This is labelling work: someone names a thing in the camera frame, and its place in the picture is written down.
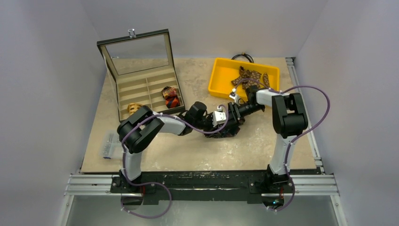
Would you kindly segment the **navy floral tie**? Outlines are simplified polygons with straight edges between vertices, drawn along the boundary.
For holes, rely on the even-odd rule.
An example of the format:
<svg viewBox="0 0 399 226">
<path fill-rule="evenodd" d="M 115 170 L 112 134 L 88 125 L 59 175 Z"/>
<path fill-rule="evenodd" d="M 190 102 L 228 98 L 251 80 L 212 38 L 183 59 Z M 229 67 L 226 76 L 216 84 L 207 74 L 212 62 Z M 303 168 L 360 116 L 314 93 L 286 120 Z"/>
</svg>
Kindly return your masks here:
<svg viewBox="0 0 399 226">
<path fill-rule="evenodd" d="M 231 126 L 231 127 L 224 127 L 223 130 L 221 130 L 218 133 L 215 133 L 213 138 L 227 138 L 227 137 L 234 137 L 238 134 L 240 131 L 239 126 Z"/>
</svg>

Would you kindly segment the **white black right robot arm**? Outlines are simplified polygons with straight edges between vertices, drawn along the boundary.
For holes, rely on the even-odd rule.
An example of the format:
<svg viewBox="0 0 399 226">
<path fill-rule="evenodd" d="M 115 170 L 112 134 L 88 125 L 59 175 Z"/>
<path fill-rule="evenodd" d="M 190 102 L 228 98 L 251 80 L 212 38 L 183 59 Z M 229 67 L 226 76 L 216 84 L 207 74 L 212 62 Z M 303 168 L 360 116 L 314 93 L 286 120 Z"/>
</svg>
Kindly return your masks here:
<svg viewBox="0 0 399 226">
<path fill-rule="evenodd" d="M 272 125 L 277 134 L 276 145 L 268 170 L 271 175 L 264 179 L 265 188 L 271 192 L 282 187 L 280 175 L 290 171 L 294 142 L 308 127 L 307 113 L 300 93 L 283 93 L 271 88 L 258 89 L 256 85 L 246 89 L 247 102 L 237 107 L 239 116 L 246 116 L 266 106 L 271 107 Z"/>
</svg>

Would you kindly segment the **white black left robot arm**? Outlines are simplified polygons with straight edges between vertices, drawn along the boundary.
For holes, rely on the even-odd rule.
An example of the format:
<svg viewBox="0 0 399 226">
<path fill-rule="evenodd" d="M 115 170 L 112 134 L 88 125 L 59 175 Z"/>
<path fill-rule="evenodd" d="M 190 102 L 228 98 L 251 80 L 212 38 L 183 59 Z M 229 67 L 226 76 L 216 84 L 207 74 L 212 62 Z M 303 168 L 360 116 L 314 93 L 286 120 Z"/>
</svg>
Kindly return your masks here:
<svg viewBox="0 0 399 226">
<path fill-rule="evenodd" d="M 117 133 L 123 148 L 121 173 L 122 187 L 128 192 L 140 188 L 142 152 L 149 146 L 158 133 L 170 133 L 184 136 L 196 130 L 205 135 L 220 132 L 226 122 L 219 124 L 212 115 L 206 116 L 206 106 L 196 102 L 185 113 L 169 115 L 152 111 L 143 106 L 124 120 Z"/>
</svg>

